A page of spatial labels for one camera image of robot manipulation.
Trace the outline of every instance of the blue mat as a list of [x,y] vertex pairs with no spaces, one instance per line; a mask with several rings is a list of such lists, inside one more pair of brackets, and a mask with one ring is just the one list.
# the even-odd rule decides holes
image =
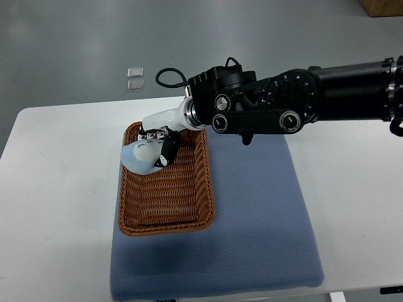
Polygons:
[[216,217],[206,230],[151,237],[113,229],[114,300],[178,299],[317,287],[314,233],[283,135],[208,130]]

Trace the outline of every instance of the gray floor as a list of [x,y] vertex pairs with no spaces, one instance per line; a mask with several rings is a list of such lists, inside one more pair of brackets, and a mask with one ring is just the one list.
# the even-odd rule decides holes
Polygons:
[[[369,18],[358,0],[2,0],[0,154],[27,107],[182,95],[154,82],[158,70],[176,67],[190,77],[228,56],[258,78],[310,65],[383,60],[403,55],[402,28],[403,17]],[[127,68],[136,66],[144,68],[145,89],[126,92]],[[377,290],[346,297],[403,299]]]

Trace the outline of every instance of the brown woven basket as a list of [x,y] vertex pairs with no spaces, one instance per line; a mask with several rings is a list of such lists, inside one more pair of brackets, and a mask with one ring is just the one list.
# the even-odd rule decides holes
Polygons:
[[[141,122],[126,130],[124,145],[137,140]],[[209,227],[215,208],[207,134],[181,132],[174,163],[149,175],[124,166],[120,184],[118,225],[127,236],[192,232]]]

